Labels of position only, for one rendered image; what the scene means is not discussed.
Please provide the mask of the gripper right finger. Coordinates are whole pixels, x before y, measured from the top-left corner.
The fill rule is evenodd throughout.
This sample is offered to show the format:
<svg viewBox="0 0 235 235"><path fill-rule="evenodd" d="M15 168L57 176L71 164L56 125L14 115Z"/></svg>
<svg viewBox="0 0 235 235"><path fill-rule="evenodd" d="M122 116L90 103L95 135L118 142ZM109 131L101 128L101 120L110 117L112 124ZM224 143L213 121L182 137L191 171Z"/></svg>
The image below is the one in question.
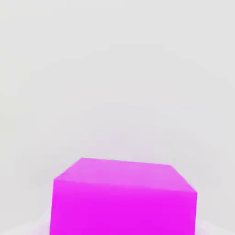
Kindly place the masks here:
<svg viewBox="0 0 235 235"><path fill-rule="evenodd" d="M203 220L196 220L195 235L227 235L227 231Z"/></svg>

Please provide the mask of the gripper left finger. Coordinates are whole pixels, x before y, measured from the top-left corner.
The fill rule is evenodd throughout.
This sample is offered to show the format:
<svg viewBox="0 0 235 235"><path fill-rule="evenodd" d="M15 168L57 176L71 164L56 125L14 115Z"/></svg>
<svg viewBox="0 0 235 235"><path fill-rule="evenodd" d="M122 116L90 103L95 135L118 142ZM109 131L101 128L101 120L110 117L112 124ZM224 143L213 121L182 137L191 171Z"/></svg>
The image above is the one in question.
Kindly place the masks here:
<svg viewBox="0 0 235 235"><path fill-rule="evenodd" d="M51 210L48 209L38 220L13 229L11 235L49 235L50 216Z"/></svg>

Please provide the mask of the small magenta cube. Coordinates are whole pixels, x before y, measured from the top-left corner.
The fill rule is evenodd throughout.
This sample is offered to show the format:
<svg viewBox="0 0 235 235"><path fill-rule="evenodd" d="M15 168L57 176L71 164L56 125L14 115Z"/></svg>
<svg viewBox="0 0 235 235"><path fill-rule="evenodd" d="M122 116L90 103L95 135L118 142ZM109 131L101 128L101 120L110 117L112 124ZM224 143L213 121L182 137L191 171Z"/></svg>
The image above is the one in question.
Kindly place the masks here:
<svg viewBox="0 0 235 235"><path fill-rule="evenodd" d="M195 235L196 205L170 165L81 158L54 179L50 235Z"/></svg>

